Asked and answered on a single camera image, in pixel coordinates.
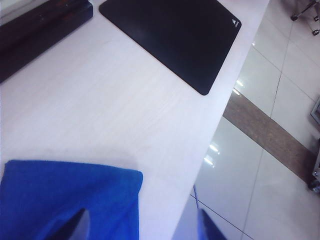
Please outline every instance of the black mouse pad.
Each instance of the black mouse pad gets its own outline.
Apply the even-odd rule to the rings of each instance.
[[[216,0],[107,0],[99,10],[202,95],[241,27]]]

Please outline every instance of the white desk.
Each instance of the white desk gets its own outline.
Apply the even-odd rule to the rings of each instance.
[[[10,159],[140,170],[140,239],[168,240],[268,0],[221,0],[242,28],[207,96],[104,18],[102,2],[93,1],[93,19],[1,85],[1,171]]]

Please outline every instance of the chair wheel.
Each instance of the chair wheel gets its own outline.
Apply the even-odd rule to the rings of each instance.
[[[318,194],[320,192],[320,182],[315,179],[308,184],[308,188]]]
[[[298,19],[298,16],[297,16],[297,15],[294,14],[294,15],[291,16],[291,20],[292,20],[292,21],[295,21],[295,20],[297,20],[297,19]]]
[[[318,35],[319,33],[320,33],[320,30],[319,30],[319,29],[312,31],[313,36],[316,36],[316,35]]]

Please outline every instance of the blue cloth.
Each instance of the blue cloth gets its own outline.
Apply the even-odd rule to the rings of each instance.
[[[11,160],[0,185],[0,239],[43,240],[80,209],[89,240],[138,240],[139,171],[112,166]]]

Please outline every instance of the white floor tile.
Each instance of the white floor tile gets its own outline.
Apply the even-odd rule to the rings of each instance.
[[[315,105],[304,92],[284,75],[281,76],[271,118],[317,154],[320,138],[319,126],[310,113]]]
[[[195,186],[201,202],[243,229],[262,148],[224,117]]]
[[[320,22],[313,25],[310,21],[313,19],[298,19],[292,26],[290,40],[296,44],[303,53],[305,53],[315,64],[320,66],[320,36],[313,36],[312,30],[320,28]]]
[[[320,197],[263,151],[245,233],[255,240],[317,240]]]
[[[288,41],[289,39],[264,17],[252,45],[281,70]]]
[[[281,72],[252,47],[234,88],[270,116],[280,75]]]
[[[288,38],[293,24],[290,16],[294,9],[292,0],[270,0],[264,16]]]
[[[311,99],[320,97],[320,67],[291,41],[282,72]]]
[[[242,232],[228,223],[226,220],[215,214],[209,208],[199,203],[199,207],[204,209],[216,226],[228,240],[241,240]],[[175,229],[172,240],[197,240],[197,206],[196,200],[190,196]]]
[[[253,240],[251,237],[248,237],[247,235],[243,234],[241,240]]]

